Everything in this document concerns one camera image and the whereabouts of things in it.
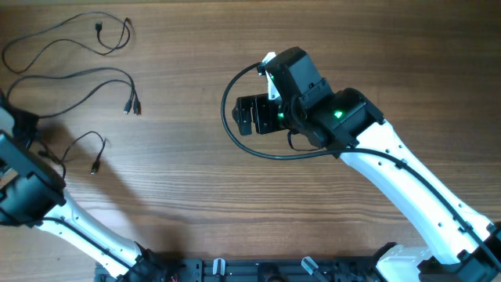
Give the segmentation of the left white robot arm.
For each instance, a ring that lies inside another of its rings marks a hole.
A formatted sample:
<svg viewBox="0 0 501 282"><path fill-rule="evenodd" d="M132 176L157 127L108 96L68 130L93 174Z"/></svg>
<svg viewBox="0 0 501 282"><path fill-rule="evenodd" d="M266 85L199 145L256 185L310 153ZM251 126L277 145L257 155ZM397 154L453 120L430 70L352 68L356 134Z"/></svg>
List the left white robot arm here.
<svg viewBox="0 0 501 282"><path fill-rule="evenodd" d="M151 250L104 226L65 190L63 177L30 152L39 117L1 98L1 224L51 233L95 259L116 281L166 281L168 268Z"/></svg>

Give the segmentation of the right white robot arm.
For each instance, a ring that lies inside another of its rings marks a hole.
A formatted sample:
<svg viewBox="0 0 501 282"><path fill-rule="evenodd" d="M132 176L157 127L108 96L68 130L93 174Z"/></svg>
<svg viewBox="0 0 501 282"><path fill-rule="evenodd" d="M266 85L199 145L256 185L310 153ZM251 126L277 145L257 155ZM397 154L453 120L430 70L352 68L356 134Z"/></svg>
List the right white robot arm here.
<svg viewBox="0 0 501 282"><path fill-rule="evenodd" d="M234 120L234 143L252 133L301 134L309 148L294 160L330 155L376 186L410 221L422 247L385 244L376 254L342 258L330 279L356 281L490 281L500 272L500 225L452 193L403 143L383 113L359 90L334 91L298 47L254 64L267 92L222 108Z"/></svg>

